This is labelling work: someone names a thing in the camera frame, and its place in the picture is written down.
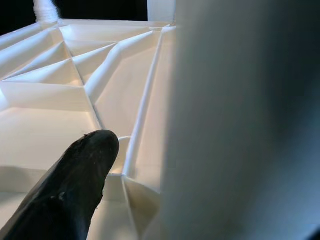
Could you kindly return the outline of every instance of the black background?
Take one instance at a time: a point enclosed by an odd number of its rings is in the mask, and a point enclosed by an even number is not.
[[[147,0],[54,0],[64,19],[147,21]],[[36,22],[33,0],[6,1],[0,13],[0,35]]]

